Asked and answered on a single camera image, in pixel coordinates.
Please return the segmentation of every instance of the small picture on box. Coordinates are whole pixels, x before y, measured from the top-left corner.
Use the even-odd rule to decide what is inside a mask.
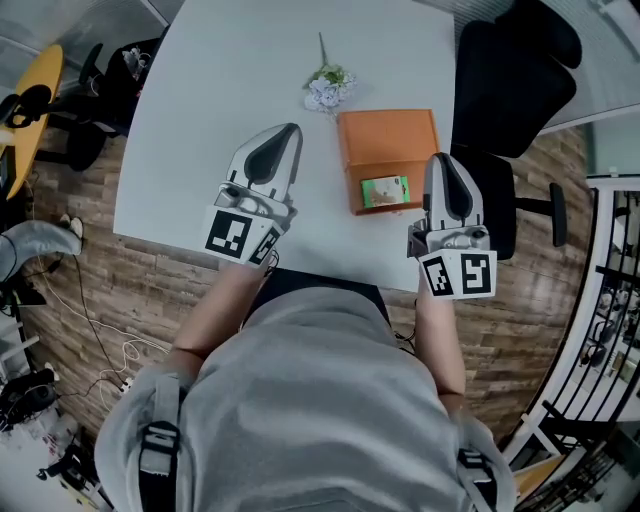
[[[409,202],[409,180],[406,176],[362,180],[360,183],[365,208]]]

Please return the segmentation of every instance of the yellow table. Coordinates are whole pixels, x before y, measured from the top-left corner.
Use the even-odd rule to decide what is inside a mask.
[[[49,46],[31,63],[29,69],[22,75],[16,86],[16,94],[22,94],[33,85],[46,85],[51,89],[51,101],[56,99],[60,77],[62,76],[62,66],[64,55],[62,47],[58,44]],[[16,181],[11,187],[7,199],[12,198],[31,172],[31,166],[35,159],[42,134],[47,126],[49,114],[40,117],[40,120],[31,123],[26,128],[13,130],[13,143],[16,154]],[[0,154],[4,151],[4,146],[0,145]]]

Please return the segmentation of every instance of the white table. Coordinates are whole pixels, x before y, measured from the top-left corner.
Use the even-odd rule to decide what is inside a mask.
[[[199,251],[236,148],[270,126],[300,125],[290,188],[299,215],[278,242],[284,268],[416,290],[407,227],[422,210],[349,211],[335,122],[302,107],[305,81],[330,62],[360,87],[347,110],[431,108],[443,151],[453,122],[453,17],[406,0],[187,0],[140,99],[118,188],[116,233]]]

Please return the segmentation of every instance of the flower stem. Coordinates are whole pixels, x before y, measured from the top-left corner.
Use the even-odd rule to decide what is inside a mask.
[[[324,47],[324,41],[322,40],[322,32],[318,32],[320,36],[320,51],[322,52],[322,66],[326,66],[329,64],[329,60],[327,59],[327,50]]]

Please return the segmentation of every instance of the black shorts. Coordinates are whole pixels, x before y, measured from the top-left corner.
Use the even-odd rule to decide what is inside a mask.
[[[295,270],[285,270],[276,268],[264,283],[256,299],[251,305],[251,309],[247,314],[247,319],[263,304],[270,300],[280,297],[285,293],[301,290],[303,288],[342,288],[359,293],[363,297],[369,299],[378,308],[384,319],[389,322],[387,308],[384,305],[382,296],[377,286],[371,284],[356,283],[354,281],[345,281],[344,279],[334,279],[333,277],[317,276],[315,274],[307,274],[306,272],[297,272]]]

